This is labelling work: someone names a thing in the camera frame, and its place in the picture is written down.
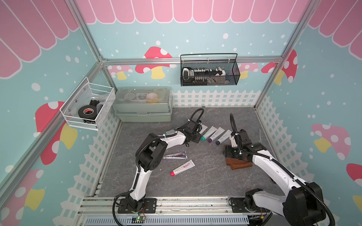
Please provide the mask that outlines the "brown microfiber cloth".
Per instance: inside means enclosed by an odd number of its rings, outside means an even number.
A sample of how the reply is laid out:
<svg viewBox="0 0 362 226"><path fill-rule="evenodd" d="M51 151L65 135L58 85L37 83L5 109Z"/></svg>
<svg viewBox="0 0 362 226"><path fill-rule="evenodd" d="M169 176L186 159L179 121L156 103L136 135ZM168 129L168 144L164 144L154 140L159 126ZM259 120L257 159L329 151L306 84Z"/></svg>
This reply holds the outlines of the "brown microfiber cloth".
<svg viewBox="0 0 362 226"><path fill-rule="evenodd" d="M249 162L247 158L244 158L242 160L235 159L235 158L225 158L226 165L230 166L232 170L236 169L244 169L249 168L253 166L252 162Z"/></svg>

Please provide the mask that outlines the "dark cap toothpaste tube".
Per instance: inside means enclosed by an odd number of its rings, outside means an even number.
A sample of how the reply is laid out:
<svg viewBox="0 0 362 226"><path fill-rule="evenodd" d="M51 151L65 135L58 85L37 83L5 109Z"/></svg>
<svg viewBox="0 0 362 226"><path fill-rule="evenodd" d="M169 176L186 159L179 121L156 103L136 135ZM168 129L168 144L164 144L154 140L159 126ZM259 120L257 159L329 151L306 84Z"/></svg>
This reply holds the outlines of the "dark cap toothpaste tube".
<svg viewBox="0 0 362 226"><path fill-rule="evenodd" d="M226 141L227 139L230 138L231 135L231 131L227 130L217 141L216 141L216 145L220 145L221 143L223 143L224 141Z"/></svg>

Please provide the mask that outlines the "red cap toothpaste tube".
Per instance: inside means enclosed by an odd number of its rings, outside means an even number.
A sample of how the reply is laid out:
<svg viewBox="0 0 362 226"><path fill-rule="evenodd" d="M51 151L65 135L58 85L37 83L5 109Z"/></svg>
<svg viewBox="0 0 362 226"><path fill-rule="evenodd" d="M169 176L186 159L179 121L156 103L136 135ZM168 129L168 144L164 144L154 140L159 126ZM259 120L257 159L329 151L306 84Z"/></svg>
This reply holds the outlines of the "red cap toothpaste tube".
<svg viewBox="0 0 362 226"><path fill-rule="evenodd" d="M175 175L184 172L186 170L189 170L191 168L195 167L195 164L192 160L187 161L186 163L184 163L183 165L177 167L176 169L174 169L173 171L171 171L170 175L172 177L174 177Z"/></svg>

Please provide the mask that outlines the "purple cap toothpaste tube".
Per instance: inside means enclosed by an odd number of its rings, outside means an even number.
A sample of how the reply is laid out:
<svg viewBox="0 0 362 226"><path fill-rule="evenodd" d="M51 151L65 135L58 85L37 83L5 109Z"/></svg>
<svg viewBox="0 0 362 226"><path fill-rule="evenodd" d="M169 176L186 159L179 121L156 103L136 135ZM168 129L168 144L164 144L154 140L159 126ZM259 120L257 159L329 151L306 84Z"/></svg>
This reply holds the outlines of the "purple cap toothpaste tube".
<svg viewBox="0 0 362 226"><path fill-rule="evenodd" d="M203 134L207 128L208 127L206 125L202 125L201 131L199 133Z"/></svg>
<svg viewBox="0 0 362 226"><path fill-rule="evenodd" d="M218 138L225 130L221 127L219 127L209 138L208 138L208 142L211 143L213 142L216 138Z"/></svg>

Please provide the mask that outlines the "purple cap toothpaste tube top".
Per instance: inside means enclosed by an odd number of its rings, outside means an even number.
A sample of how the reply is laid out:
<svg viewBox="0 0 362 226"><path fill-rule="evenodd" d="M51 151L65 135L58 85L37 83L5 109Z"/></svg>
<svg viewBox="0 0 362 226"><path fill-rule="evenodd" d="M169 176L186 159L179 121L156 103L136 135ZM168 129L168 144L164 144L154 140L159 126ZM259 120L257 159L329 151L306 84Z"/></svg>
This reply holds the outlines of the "purple cap toothpaste tube top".
<svg viewBox="0 0 362 226"><path fill-rule="evenodd" d="M202 125L201 131L199 133L203 134L207 128L208 127L206 125Z"/></svg>

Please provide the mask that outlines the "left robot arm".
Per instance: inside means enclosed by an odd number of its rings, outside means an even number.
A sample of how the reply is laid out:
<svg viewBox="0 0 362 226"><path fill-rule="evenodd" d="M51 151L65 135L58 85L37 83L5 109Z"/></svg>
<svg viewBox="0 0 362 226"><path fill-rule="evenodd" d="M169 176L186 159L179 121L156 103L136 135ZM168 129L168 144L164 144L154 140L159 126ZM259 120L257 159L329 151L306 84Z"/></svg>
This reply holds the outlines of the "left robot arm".
<svg viewBox="0 0 362 226"><path fill-rule="evenodd" d="M149 178L163 160L166 150L182 145L189 147L190 142L198 143L201 140L203 113L203 108L197 109L184 125L175 128L172 133L151 133L146 137L135 154L137 170L132 187L114 198L113 211L116 206L121 206L120 197L124 198L126 209L132 212L140 212L143 209Z"/></svg>

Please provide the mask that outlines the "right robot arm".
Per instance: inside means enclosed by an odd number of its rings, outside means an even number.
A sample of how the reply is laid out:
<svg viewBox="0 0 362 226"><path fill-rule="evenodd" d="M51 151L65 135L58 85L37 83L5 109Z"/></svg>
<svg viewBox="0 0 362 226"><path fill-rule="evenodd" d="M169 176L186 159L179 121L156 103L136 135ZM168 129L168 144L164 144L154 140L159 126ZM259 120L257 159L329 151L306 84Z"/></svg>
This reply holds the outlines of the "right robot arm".
<svg viewBox="0 0 362 226"><path fill-rule="evenodd" d="M274 195L256 188L245 193L244 209L256 212L259 209L283 216L292 226L315 226L329 220L334 226L336 220L323 200L322 189L315 182L308 183L292 173L261 143L252 143L245 130L238 130L233 115L231 121L231 141L236 146L227 146L226 158L253 164L261 168L283 191L283 195Z"/></svg>

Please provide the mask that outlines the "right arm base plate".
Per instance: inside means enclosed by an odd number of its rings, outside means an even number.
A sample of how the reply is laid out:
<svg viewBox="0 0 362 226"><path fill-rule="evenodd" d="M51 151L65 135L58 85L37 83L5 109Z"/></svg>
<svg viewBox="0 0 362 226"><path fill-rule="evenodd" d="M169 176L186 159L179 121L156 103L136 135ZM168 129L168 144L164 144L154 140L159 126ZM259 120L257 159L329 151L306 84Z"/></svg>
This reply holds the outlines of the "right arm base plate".
<svg viewBox="0 0 362 226"><path fill-rule="evenodd" d="M254 201L250 197L231 197L228 204L232 208L233 213L262 213Z"/></svg>

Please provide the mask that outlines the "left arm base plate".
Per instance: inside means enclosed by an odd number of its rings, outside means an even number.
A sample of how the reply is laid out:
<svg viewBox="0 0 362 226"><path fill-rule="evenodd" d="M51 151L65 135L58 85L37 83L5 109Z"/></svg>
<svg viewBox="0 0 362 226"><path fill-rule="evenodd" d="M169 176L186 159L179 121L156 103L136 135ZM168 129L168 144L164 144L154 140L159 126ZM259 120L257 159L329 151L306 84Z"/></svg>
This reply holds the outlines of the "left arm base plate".
<svg viewBox="0 0 362 226"><path fill-rule="evenodd" d="M120 203L117 204L117 213L155 213L156 204L156 198L143 198L139 201L135 201L132 198L125 198L121 199Z"/></svg>

